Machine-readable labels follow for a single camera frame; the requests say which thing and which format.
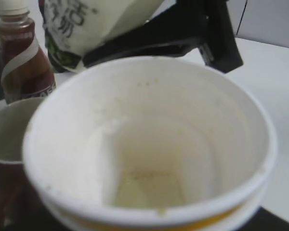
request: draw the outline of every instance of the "wall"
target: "wall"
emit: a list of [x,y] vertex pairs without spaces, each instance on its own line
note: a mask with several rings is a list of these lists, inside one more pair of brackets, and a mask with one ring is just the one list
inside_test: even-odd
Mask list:
[[289,0],[248,0],[238,37],[289,47]]

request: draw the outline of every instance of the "stacked cup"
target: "stacked cup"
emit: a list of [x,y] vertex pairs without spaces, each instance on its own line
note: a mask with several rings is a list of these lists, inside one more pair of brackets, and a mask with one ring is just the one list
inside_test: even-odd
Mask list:
[[235,230],[259,207],[277,151],[256,99],[171,58],[93,67],[29,123],[26,173],[76,231]]

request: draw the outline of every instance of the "white table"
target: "white table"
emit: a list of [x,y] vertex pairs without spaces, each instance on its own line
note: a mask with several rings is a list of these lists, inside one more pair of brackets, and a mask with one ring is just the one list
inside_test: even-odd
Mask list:
[[[289,221],[289,49],[244,39],[237,44],[244,66],[227,76],[249,90],[271,115],[279,137],[279,158],[263,206]],[[198,50],[183,59],[203,64]],[[56,75],[60,85],[72,74]]]

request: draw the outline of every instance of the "bottle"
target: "bottle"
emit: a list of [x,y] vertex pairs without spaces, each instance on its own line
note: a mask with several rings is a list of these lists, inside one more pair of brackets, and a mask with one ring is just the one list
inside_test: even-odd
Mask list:
[[7,103],[46,97],[56,87],[28,14],[27,0],[0,0],[1,84]]

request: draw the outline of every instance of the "white bottle cap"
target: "white bottle cap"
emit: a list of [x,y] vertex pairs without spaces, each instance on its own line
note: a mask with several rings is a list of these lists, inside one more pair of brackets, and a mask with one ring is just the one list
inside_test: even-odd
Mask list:
[[27,12],[27,0],[0,0],[0,15],[19,15]]

